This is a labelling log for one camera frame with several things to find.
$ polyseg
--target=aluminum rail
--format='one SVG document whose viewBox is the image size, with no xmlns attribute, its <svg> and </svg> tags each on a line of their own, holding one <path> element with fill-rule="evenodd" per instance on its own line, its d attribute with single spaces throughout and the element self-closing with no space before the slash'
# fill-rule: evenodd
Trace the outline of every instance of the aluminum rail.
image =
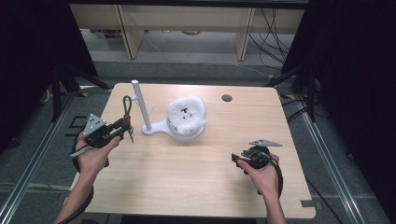
<svg viewBox="0 0 396 224">
<path fill-rule="evenodd" d="M 24 193 L 29 187 L 30 182 L 32 181 L 35 173 L 37 172 L 39 165 L 44 159 L 50 144 L 56 134 L 56 131 L 59 129 L 60 124 L 64 119 L 64 115 L 71 105 L 73 100 L 77 97 L 76 92 L 69 92 L 64 100 L 63 103 L 63 111 L 58 116 L 58 118 L 51 123 L 49 129 L 47 130 L 43 140 L 41 141 L 40 145 L 38 146 L 35 154 L 33 155 L 32 159 L 30 159 L 28 165 L 26 166 L 23 174 L 21 175 L 19 181 L 15 185 L 14 189 L 11 191 L 10 195 L 8 196 L 6 202 L 2 205 L 0 210 L 0 220 L 2 224 L 9 223 L 12 217 L 15 214 L 21 200 L 24 196 Z"/>
<path fill-rule="evenodd" d="M 296 94 L 296 100 L 303 100 L 301 95 Z M 302 109 L 305 107 L 305 102 L 300 101 L 298 104 L 299 108 Z M 349 190 L 347 183 L 342 177 L 337 165 L 335 164 L 334 159 L 332 158 L 332 154 L 327 148 L 320 131 L 318 130 L 318 126 L 315 122 L 311 121 L 307 113 L 303 113 L 304 122 L 311 133 L 312 138 L 314 139 L 315 145 L 317 146 L 320 157 L 323 159 L 325 167 L 332 179 L 335 189 L 337 190 L 338 195 L 340 196 L 341 202 L 343 203 L 346 212 L 349 216 L 351 223 L 366 223 L 361 210 L 358 207 L 355 199 L 352 196 L 351 191 Z"/>
</svg>

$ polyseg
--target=forearm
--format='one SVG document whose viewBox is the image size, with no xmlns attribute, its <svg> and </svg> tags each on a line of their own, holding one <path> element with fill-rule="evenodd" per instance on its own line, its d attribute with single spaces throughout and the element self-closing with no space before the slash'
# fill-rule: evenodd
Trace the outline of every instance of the forearm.
<svg viewBox="0 0 396 224">
<path fill-rule="evenodd" d="M 280 200 L 276 195 L 263 196 L 265 206 L 267 208 L 267 221 L 269 224 L 283 224 L 287 223 Z"/>
<path fill-rule="evenodd" d="M 54 220 L 54 223 L 60 223 L 65 218 L 70 217 L 85 203 L 91 193 L 95 178 L 96 175 L 80 175 L 78 177 L 76 185 L 67 197 L 67 200 L 62 210 Z M 81 223 L 81 220 L 82 214 L 70 223 Z"/>
</svg>

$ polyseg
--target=white base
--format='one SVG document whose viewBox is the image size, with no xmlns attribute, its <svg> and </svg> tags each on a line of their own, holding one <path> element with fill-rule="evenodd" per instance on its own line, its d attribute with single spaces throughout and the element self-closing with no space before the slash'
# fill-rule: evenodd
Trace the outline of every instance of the white base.
<svg viewBox="0 0 396 224">
<path fill-rule="evenodd" d="M 169 129 L 166 119 L 164 119 L 163 121 L 160 121 L 158 123 L 151 123 L 151 130 L 148 130 L 147 126 L 144 125 L 142 131 L 143 134 L 148 136 L 152 136 L 156 133 L 166 133 L 177 141 L 187 142 L 187 141 L 192 141 L 195 138 L 197 138 L 199 135 L 201 135 L 204 129 L 205 129 L 205 125 L 203 125 L 200 129 L 195 131 L 192 135 L 186 135 L 186 134 L 177 135 Z"/>
</svg>

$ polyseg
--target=black cable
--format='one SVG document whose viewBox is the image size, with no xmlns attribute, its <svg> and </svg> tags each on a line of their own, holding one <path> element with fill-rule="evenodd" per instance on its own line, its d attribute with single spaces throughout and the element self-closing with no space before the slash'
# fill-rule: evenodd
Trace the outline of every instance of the black cable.
<svg viewBox="0 0 396 224">
<path fill-rule="evenodd" d="M 281 48 L 280 44 L 282 44 L 282 45 L 285 46 L 285 47 L 286 47 L 286 45 L 283 44 L 283 42 L 282 42 L 282 41 L 279 39 L 279 37 L 277 36 L 276 20 L 275 20 L 275 17 L 276 17 L 276 9 L 273 8 L 273 20 L 272 20 L 272 22 L 271 22 L 271 25 L 270 25 L 269 21 L 267 20 L 267 18 L 266 18 L 266 16 L 265 16 L 265 13 L 264 13 L 263 9 L 262 9 L 262 15 L 263 15 L 263 17 L 264 17 L 264 19 L 265 19 L 265 22 L 267 23 L 268 30 L 269 30 L 267 36 L 265 37 L 265 39 L 264 39 L 263 41 L 264 41 L 269 47 L 271 47 L 271 48 L 273 48 L 273 49 L 278 49 L 279 52 L 280 52 L 280 54 L 282 55 L 283 60 L 285 60 L 285 59 L 286 59 L 286 55 L 285 55 L 285 53 L 284 53 L 285 50 L 283 50 L 283 49 Z M 268 37 L 269 34 L 272 35 L 272 37 L 274 38 L 275 42 L 277 43 L 277 48 L 274 47 L 274 46 L 272 46 L 272 45 L 270 45 L 270 44 L 268 44 L 268 43 L 266 42 L 267 37 Z"/>
<path fill-rule="evenodd" d="M 297 103 L 297 102 L 306 102 L 306 100 L 292 100 L 292 101 L 288 101 L 286 103 L 283 103 L 282 106 L 289 105 L 291 103 Z"/>
<path fill-rule="evenodd" d="M 339 223 L 343 223 L 343 221 L 341 220 L 341 218 L 339 216 L 337 216 L 337 214 L 335 213 L 335 211 L 332 209 L 332 207 L 327 203 L 327 201 L 323 198 L 323 196 L 319 193 L 318 189 L 314 186 L 314 184 L 312 184 L 312 182 L 308 179 L 308 177 L 306 177 L 306 175 L 304 176 L 306 182 L 309 184 L 309 186 L 312 187 L 312 189 L 318 194 L 319 198 L 326 204 L 326 206 L 330 209 L 330 211 L 332 212 L 332 214 L 334 215 L 335 218 L 337 218 Z"/>
<path fill-rule="evenodd" d="M 287 117 L 288 123 L 290 123 L 292 120 L 297 118 L 299 115 L 302 115 L 306 111 L 307 108 L 308 108 L 308 106 L 305 106 L 305 107 L 299 109 L 298 111 L 296 111 L 294 114 Z"/>
<path fill-rule="evenodd" d="M 283 190 L 283 175 L 282 175 L 282 171 L 280 170 L 279 164 L 277 163 L 276 160 L 271 158 L 269 160 L 269 162 L 274 166 L 274 168 L 276 170 L 276 173 L 277 173 L 277 178 L 278 178 L 278 183 L 279 183 L 279 186 L 277 188 L 278 188 L 278 195 L 279 195 L 279 198 L 280 198 L 280 195 L 282 194 L 282 190 Z"/>
<path fill-rule="evenodd" d="M 73 141 L 73 146 L 72 146 L 72 150 L 71 150 L 72 152 L 76 152 L 77 140 L 78 140 L 79 134 L 84 130 L 84 128 L 85 128 L 85 125 L 83 125 L 83 127 L 81 128 L 81 130 L 80 130 L 80 131 L 78 132 L 78 134 L 76 135 L 76 137 L 75 137 L 75 139 L 74 139 L 74 141 Z M 79 172 L 79 165 L 78 165 L 77 157 L 75 157 L 75 158 L 73 159 L 73 164 L 75 165 L 76 170 Z M 70 221 L 72 221 L 73 219 L 75 219 L 76 217 L 78 217 L 79 215 L 81 215 L 81 213 L 83 213 L 83 212 L 85 211 L 85 209 L 88 207 L 88 205 L 91 203 L 92 198 L 93 198 L 93 187 L 92 187 L 92 190 L 91 190 L 90 195 L 88 195 L 88 198 L 87 198 L 87 200 L 84 202 L 84 204 L 83 204 L 74 214 L 72 214 L 70 217 L 67 217 L 67 218 L 65 218 L 63 221 L 61 221 L 60 224 L 69 223 Z"/>
<path fill-rule="evenodd" d="M 278 70 L 278 71 L 281 71 L 281 70 L 282 70 L 282 69 L 280 69 L 280 68 L 276 68 L 276 67 L 273 67 L 273 66 L 270 66 L 270 65 L 266 64 L 266 63 L 262 60 L 262 52 L 261 52 L 261 51 L 260 51 L 260 53 L 259 53 L 259 57 L 260 57 L 260 61 L 262 62 L 262 64 L 264 64 L 264 66 L 269 67 L 269 68 L 272 68 L 272 69 L 275 69 L 275 70 Z"/>
<path fill-rule="evenodd" d="M 249 34 L 249 36 L 250 36 L 250 39 L 253 41 L 253 43 L 256 45 L 256 47 L 257 47 L 260 51 L 266 53 L 268 56 L 270 56 L 271 58 L 277 60 L 279 63 L 283 63 L 283 62 L 284 62 L 283 60 L 281 60 L 281 59 L 279 59 L 278 57 L 276 57 L 273 53 L 271 53 L 271 52 L 268 51 L 267 49 L 264 49 L 264 48 L 262 47 L 263 44 L 259 45 L 259 43 L 256 42 L 256 40 L 253 38 L 253 36 L 251 36 L 251 34 Z"/>
<path fill-rule="evenodd" d="M 93 198 L 93 187 L 92 187 L 91 193 L 90 193 L 90 195 L 88 195 L 88 198 L 85 201 L 85 203 L 74 214 L 72 214 L 70 217 L 65 218 L 59 224 L 69 223 L 70 221 L 72 221 L 73 219 L 75 219 L 76 217 L 81 215 L 81 213 L 83 213 L 85 211 L 85 209 L 88 207 L 88 205 L 90 205 L 92 198 Z"/>
</svg>

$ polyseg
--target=gray carpet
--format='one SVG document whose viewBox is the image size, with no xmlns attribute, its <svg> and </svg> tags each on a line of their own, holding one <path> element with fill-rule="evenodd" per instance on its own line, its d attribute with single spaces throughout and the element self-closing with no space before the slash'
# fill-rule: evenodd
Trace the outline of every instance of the gray carpet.
<svg viewBox="0 0 396 224">
<path fill-rule="evenodd" d="M 137 79 L 142 83 L 175 83 L 175 84 L 203 84 L 228 86 L 261 86 L 268 82 L 268 75 L 279 76 L 279 71 L 265 66 L 238 67 L 231 64 L 210 63 L 106 63 L 95 62 L 99 78 L 107 84 L 130 82 Z M 293 78 L 279 84 L 276 89 L 279 94 L 290 93 Z M 78 79 L 81 85 L 91 85 L 83 79 Z M 70 151 L 73 137 L 77 128 L 70 128 L 75 116 L 88 116 L 90 113 L 100 115 L 109 97 L 108 91 L 91 91 L 86 97 L 77 97 L 66 112 L 64 122 L 56 133 L 49 151 L 42 161 L 39 170 L 31 183 L 31 187 L 12 218 L 11 223 L 51 223 L 56 216 L 67 189 L 75 176 L 75 169 L 66 154 Z M 281 99 L 282 103 L 290 101 Z M 284 106 L 285 116 L 288 117 L 299 110 L 296 103 Z M 19 134 L 21 145 L 9 147 L 0 155 L 0 201 L 12 190 L 12 184 L 18 181 L 21 173 L 34 154 L 42 137 L 50 126 L 52 102 L 38 107 L 36 112 L 26 123 L 26 127 Z M 359 208 L 368 223 L 389 223 L 384 215 L 370 187 L 364 181 L 359 168 L 346 154 L 347 149 L 342 138 L 327 118 L 322 105 L 316 106 L 317 125 L 326 144 L 332 152 L 336 163 L 343 174 L 348 186 L 356 198 Z M 335 211 L 344 223 L 350 223 L 346 209 L 332 184 L 322 158 L 307 130 L 303 118 L 297 117 L 290 122 L 290 131 L 295 142 L 304 173 L 318 189 L 319 193 Z M 317 204 L 317 215 L 309 220 L 290 219 L 289 223 L 337 223 L 331 210 L 319 198 L 318 193 L 311 187 L 310 191 Z M 120 223 L 121 215 L 87 214 L 88 219 L 99 223 Z"/>
</svg>

